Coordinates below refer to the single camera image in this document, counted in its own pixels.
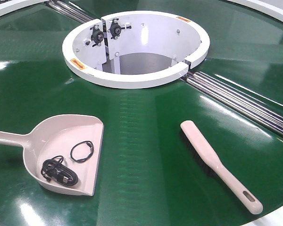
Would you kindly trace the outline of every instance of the dustpan handle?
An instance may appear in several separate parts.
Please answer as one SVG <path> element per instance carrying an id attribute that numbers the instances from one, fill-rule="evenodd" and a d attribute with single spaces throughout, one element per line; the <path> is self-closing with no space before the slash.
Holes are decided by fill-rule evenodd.
<path id="1" fill-rule="evenodd" d="M 0 144 L 24 147 L 27 144 L 27 135 L 7 133 L 0 131 Z"/>

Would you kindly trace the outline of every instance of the hanging hole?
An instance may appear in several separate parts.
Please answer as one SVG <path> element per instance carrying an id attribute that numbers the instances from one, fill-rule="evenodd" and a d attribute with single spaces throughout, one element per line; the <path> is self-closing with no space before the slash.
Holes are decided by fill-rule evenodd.
<path id="1" fill-rule="evenodd" d="M 250 195 L 250 193 L 248 193 L 247 191 L 244 191 L 243 194 L 245 195 L 245 197 L 250 200 L 251 202 L 254 202 L 255 199 L 253 198 L 253 196 Z"/>

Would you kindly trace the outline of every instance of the white border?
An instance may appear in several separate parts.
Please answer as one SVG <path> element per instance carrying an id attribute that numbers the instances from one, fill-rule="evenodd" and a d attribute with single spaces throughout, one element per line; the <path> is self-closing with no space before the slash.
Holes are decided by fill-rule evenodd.
<path id="1" fill-rule="evenodd" d="M 234 3 L 238 3 L 253 8 L 283 22 L 283 10 L 274 7 L 272 5 L 269 5 L 267 3 L 263 3 L 258 0 L 227 0 L 227 1 L 231 1 Z M 0 4 L 0 16 L 12 12 L 14 10 L 40 2 L 44 2 L 44 1 L 43 0 L 12 0 L 6 3 L 2 3 Z M 274 226 L 274 225 L 278 225 L 279 221 L 281 221 L 282 223 L 281 226 L 283 226 L 283 206 L 257 220 L 244 224 L 243 226 L 262 226 L 262 225 Z"/>
<path id="2" fill-rule="evenodd" d="M 107 17 L 121 17 L 121 16 L 128 16 L 128 15 L 136 15 L 136 14 L 144 14 L 144 15 L 159 15 L 159 16 L 167 16 L 170 18 L 177 18 L 177 15 L 170 14 L 170 13 L 162 13 L 156 11 L 132 11 L 132 12 L 121 12 L 116 13 L 108 16 L 104 16 L 102 19 L 105 20 Z M 184 76 L 189 69 L 189 65 L 191 64 L 191 68 L 200 64 L 208 53 L 208 48 L 210 45 L 210 40 L 207 32 L 200 27 L 198 24 L 194 23 L 193 21 L 189 21 L 187 24 L 191 26 L 200 36 L 201 44 L 198 46 L 197 50 L 194 51 L 192 54 L 185 58 L 184 62 L 179 62 L 174 66 L 171 66 L 165 70 L 148 73 L 148 74 L 137 74 L 137 75 L 126 75 L 126 74 L 114 74 L 114 73 L 107 73 L 100 70 L 96 70 L 94 68 L 89 67 L 86 64 L 84 65 L 84 69 L 80 70 L 75 64 L 71 62 L 71 59 L 77 59 L 73 51 L 73 42 L 78 34 L 86 29 L 86 27 L 91 27 L 98 23 L 99 20 L 95 19 L 89 22 L 86 22 L 74 30 L 72 30 L 64 39 L 62 45 L 62 51 L 64 55 L 65 62 L 67 66 L 78 76 L 82 77 L 83 79 L 90 81 L 92 83 L 111 87 L 111 88 L 119 88 L 119 89 L 142 89 L 142 88 L 149 88 L 155 87 L 159 85 L 163 85 L 169 82 L 172 82 L 182 76 Z"/>
<path id="3" fill-rule="evenodd" d="M 227 0 L 265 13 L 283 22 L 283 9 L 259 0 Z"/>
<path id="4" fill-rule="evenodd" d="M 27 6 L 45 2 L 45 0 L 11 0 L 0 4 L 0 16 Z"/>
<path id="5" fill-rule="evenodd" d="M 260 1 L 266 2 L 270 5 L 283 9 L 283 0 L 260 0 Z"/>

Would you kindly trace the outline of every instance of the brush bristles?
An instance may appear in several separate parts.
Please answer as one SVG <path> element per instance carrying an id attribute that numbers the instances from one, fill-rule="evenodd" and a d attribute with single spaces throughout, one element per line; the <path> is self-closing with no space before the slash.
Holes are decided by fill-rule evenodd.
<path id="1" fill-rule="evenodd" d="M 200 157 L 200 155 L 195 150 L 195 148 L 190 143 L 189 139 L 187 138 L 187 136 L 185 135 L 185 133 L 182 130 L 180 130 L 180 137 L 181 137 L 182 141 L 186 144 L 186 146 L 189 148 L 193 158 L 198 163 L 198 165 L 201 167 L 203 172 L 207 176 L 211 176 L 214 171 L 202 160 L 202 158 Z"/>

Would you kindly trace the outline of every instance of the metal rod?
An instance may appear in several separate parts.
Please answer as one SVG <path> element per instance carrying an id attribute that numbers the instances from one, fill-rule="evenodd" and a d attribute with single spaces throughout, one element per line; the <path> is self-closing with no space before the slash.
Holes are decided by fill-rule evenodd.
<path id="1" fill-rule="evenodd" d="M 281 126 L 283 126 L 283 117 L 275 113 L 270 113 L 269 109 L 266 109 L 249 98 L 243 97 L 241 94 L 234 92 L 232 89 L 225 86 L 222 87 L 218 82 L 208 81 L 206 77 L 198 77 L 195 75 L 194 79 L 204 82 L 208 87 L 211 87 L 213 90 L 217 91 L 220 95 L 229 97 L 232 101 L 240 103 L 243 107 L 249 109 L 250 111 L 255 112 L 261 117 L 267 118 L 269 120 L 275 121 Z"/>
<path id="2" fill-rule="evenodd" d="M 76 20 L 76 21 L 78 21 L 78 22 L 80 22 L 80 23 L 82 23 L 82 24 L 85 23 L 84 20 L 82 20 L 81 18 L 79 18 L 79 17 L 73 15 L 73 14 L 70 13 L 69 11 L 64 10 L 61 6 L 55 4 L 55 3 L 54 3 L 53 1 L 51 1 L 51 0 L 48 2 L 48 5 L 49 5 L 51 8 L 53 8 L 54 10 L 58 11 L 59 13 L 61 13 L 61 14 L 63 14 L 63 15 L 66 15 L 66 16 L 69 17 L 69 18 L 72 18 L 72 19 L 74 19 L 74 20 Z"/>
<path id="3" fill-rule="evenodd" d="M 277 113 L 271 111 L 270 109 L 261 106 L 260 104 L 256 103 L 255 101 L 247 98 L 246 96 L 238 93 L 237 91 L 234 91 L 233 88 L 230 88 L 223 84 L 222 82 L 217 81 L 216 79 L 212 78 L 209 75 L 203 74 L 203 73 L 195 73 L 195 77 L 201 77 L 204 81 L 207 81 L 208 84 L 212 85 L 216 89 L 219 89 L 222 92 L 225 92 L 226 94 L 232 96 L 233 98 L 238 99 L 239 101 L 243 102 L 250 108 L 254 109 L 255 111 L 260 112 L 261 114 L 264 114 L 266 117 L 271 117 L 272 119 L 275 119 L 279 121 L 279 123 L 283 124 L 283 117 L 278 115 Z"/>
<path id="4" fill-rule="evenodd" d="M 283 136 L 283 117 L 204 73 L 188 72 L 186 82 Z"/>
<path id="5" fill-rule="evenodd" d="M 69 6 L 61 1 L 49 0 L 48 5 L 59 13 L 68 16 L 82 24 L 93 20 L 92 17 L 86 15 L 85 13 L 79 11 L 78 9 Z"/>
<path id="6" fill-rule="evenodd" d="M 93 20 L 92 17 L 86 15 L 85 13 L 81 12 L 80 10 L 67 5 L 66 3 L 63 3 L 62 1 L 57 1 L 57 4 L 59 4 L 62 8 L 69 10 L 70 12 L 72 12 L 73 14 L 75 14 L 77 17 L 81 18 L 82 20 L 84 20 L 85 22 L 91 21 Z"/>

